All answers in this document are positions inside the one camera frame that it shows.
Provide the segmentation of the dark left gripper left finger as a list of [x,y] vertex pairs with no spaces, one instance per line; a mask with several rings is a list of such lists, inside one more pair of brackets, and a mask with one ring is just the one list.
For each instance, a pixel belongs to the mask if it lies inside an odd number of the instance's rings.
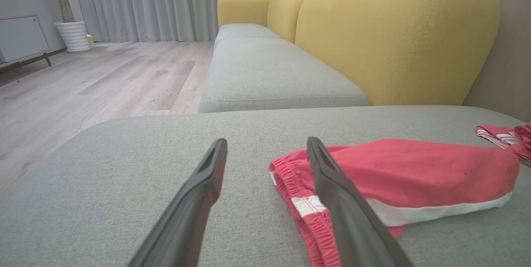
[[218,200],[227,141],[215,140],[129,262],[130,267],[195,267],[207,219]]

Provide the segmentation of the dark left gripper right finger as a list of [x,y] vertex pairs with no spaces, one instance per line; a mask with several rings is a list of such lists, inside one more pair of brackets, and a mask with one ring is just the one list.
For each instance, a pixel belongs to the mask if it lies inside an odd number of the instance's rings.
[[330,212],[341,265],[413,266],[396,239],[317,137],[308,138],[307,155],[315,194]]

